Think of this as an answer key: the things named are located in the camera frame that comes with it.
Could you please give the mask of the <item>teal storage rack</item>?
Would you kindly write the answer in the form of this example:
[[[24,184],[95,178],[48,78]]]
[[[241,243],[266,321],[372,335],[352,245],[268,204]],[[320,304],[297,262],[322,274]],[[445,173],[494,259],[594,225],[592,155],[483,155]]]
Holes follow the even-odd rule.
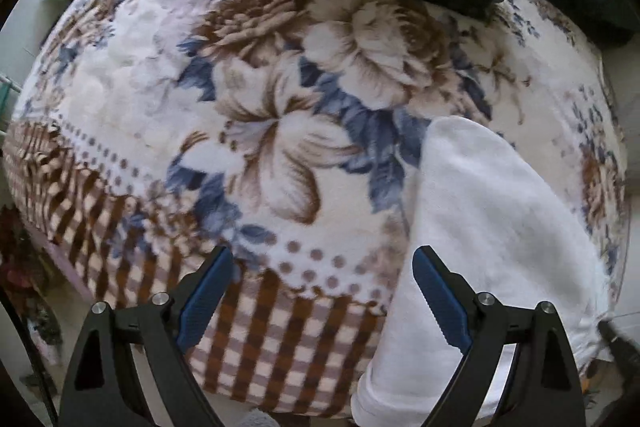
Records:
[[[12,118],[14,106],[20,97],[22,88],[6,77],[0,74],[0,128],[1,134],[5,134],[8,130],[9,123]]]

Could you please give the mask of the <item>white pants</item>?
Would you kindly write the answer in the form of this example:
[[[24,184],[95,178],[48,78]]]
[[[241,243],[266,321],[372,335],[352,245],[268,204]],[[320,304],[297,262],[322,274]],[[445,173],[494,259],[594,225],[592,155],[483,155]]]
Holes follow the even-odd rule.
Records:
[[[597,323],[608,306],[596,247],[497,133],[461,117],[428,126],[409,245],[432,247],[474,289],[508,306],[550,301],[576,364],[596,355]],[[378,347],[352,395],[352,417],[360,426],[422,424],[460,359],[404,265]]]

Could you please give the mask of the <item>floral bed blanket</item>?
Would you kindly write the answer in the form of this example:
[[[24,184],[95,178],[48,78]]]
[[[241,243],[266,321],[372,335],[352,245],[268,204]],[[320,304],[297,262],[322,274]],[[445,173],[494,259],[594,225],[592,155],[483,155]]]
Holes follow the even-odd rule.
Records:
[[[115,307],[228,244],[239,269],[196,380],[340,418],[378,347],[440,116],[501,135],[499,156],[576,216],[567,253],[472,254],[464,274],[522,307],[541,277],[587,365],[624,153],[599,50],[547,0],[504,0],[484,22],[422,0],[75,0],[24,83],[3,166],[72,281]]]

